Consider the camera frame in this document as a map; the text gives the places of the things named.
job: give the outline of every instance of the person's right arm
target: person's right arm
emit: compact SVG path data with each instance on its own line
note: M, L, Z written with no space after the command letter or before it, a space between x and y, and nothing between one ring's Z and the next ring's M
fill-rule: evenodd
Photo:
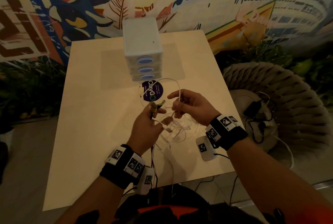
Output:
M168 99L178 95L175 91ZM181 97L184 103L177 100L173 103L175 118L188 113L198 123L208 126L220 114L199 93L181 90ZM307 221L303 223L333 222L331 203L248 137L236 142L227 154L244 188L270 223L299 223L302 219Z

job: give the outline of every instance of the black wristband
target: black wristband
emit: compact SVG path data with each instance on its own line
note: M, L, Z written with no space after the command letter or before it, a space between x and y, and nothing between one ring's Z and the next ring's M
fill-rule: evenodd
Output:
M248 136L247 132L240 125L233 116L219 115L206 127L207 136L211 140L214 140L216 145L227 151L236 142Z
M131 147L123 144L107 158L100 176L118 187L126 189L130 183L135 183L140 179L144 163L144 159L136 154Z

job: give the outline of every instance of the plastic drawer organizer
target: plastic drawer organizer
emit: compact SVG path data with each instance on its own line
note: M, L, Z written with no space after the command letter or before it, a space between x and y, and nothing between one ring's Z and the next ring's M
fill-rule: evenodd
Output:
M155 18L123 21L127 66L134 82L162 78L163 49Z

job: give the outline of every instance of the white electronic device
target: white electronic device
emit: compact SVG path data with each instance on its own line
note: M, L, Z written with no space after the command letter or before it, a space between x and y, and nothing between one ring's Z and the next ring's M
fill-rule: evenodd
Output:
M200 155L201 155L201 158L207 162L207 161L210 161L210 160L213 160L216 158L216 151L215 149L213 148L212 144L210 143L209 139L207 138L207 136L201 136L201 137L198 137L196 140L195 140L196 144L197 144L197 147L199 149L199 152L200 152Z
M155 18L124 20L123 43L134 82L162 78L163 49Z
M145 166L139 183L137 185L134 185L137 187L135 189L135 192L140 195L147 195L151 188L151 183L154 175L154 168Z

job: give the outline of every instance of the drawer handle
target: drawer handle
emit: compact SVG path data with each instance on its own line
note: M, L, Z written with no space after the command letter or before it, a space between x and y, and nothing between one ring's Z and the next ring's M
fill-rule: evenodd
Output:
M154 78L154 77L155 77L154 74L148 74L148 75L141 76L141 79L151 79L151 78Z
M154 61L153 58L151 58L151 57L145 57L145 58L138 59L136 62L138 64L148 64L148 63L152 63L153 61Z
M152 72L154 69L153 68L150 68L150 67L146 67L146 68L141 68L139 69L138 71L140 73L148 73L148 72Z

